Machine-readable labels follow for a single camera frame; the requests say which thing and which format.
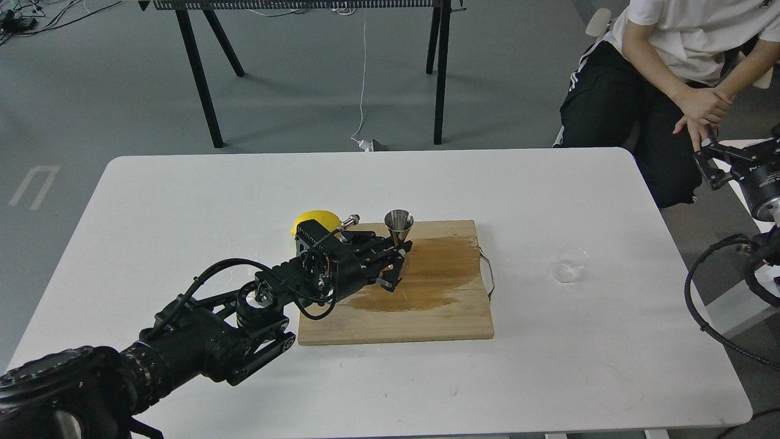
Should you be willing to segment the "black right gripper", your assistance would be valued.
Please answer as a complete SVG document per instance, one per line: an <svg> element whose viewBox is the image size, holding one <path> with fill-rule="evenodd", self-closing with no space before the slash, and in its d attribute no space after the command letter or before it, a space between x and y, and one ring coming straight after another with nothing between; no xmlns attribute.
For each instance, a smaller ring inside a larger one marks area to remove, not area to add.
<svg viewBox="0 0 780 439"><path fill-rule="evenodd" d="M704 182L716 191L727 182L746 178L746 203L753 219L777 222L779 198L778 158L759 162L758 155L717 141L707 141L693 157Z"/></svg>

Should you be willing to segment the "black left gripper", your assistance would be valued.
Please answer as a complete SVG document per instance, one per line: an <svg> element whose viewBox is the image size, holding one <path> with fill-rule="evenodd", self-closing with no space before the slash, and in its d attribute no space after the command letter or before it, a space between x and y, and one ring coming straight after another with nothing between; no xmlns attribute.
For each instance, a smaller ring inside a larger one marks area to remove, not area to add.
<svg viewBox="0 0 780 439"><path fill-rule="evenodd" d="M339 302L367 285L394 292L412 241L396 243L375 232L350 232L360 216L301 215L295 223L303 270L298 295L305 302Z"/></svg>

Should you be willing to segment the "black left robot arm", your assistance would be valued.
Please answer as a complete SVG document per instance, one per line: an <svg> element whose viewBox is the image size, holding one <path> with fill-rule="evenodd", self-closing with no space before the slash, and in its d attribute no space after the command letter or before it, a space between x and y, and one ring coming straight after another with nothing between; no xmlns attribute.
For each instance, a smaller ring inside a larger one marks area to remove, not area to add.
<svg viewBox="0 0 780 439"><path fill-rule="evenodd" d="M388 212L388 237L355 231L360 218L327 228L298 222L296 256L275 267L215 262L119 352L69 348L2 376L3 438L162 438L136 415L197 376L236 386L293 346L285 306L323 319L368 285L394 291L413 243L413 217Z"/></svg>

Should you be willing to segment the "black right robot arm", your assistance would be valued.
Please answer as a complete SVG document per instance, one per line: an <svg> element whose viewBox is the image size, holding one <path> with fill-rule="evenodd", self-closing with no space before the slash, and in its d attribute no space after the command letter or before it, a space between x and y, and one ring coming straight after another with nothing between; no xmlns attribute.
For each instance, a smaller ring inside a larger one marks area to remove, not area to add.
<svg viewBox="0 0 780 439"><path fill-rule="evenodd" d="M699 313L692 295L693 278L699 265L713 253L732 247L741 255L740 277L747 290L761 304L778 310L778 291L770 289L771 285L776 284L775 281L761 281L758 278L762 269L778 267L778 138L772 137L738 148L722 144L711 135L693 157L704 182L713 191L729 182L737 183L753 220L771 223L772 227L752 237L744 234L724 237L700 254L686 275L683 289L686 308L700 330L714 341L763 366L778 369L777 361L749 352L716 330Z"/></svg>

